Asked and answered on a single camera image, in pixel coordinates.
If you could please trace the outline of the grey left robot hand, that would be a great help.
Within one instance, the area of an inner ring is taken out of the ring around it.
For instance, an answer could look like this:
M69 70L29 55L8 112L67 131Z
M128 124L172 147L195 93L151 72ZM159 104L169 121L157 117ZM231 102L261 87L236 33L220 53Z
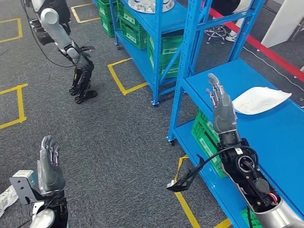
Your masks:
M43 195L56 191L62 191L66 181L59 165L59 150L57 143L51 136L45 136L37 161L38 186Z

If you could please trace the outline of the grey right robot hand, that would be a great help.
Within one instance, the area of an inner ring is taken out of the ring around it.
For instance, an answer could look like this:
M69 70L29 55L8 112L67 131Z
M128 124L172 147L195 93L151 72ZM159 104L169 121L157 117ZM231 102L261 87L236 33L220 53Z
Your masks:
M208 73L212 91L207 89L213 106L213 127L217 134L237 130L237 118L232 102L223 86L213 73Z

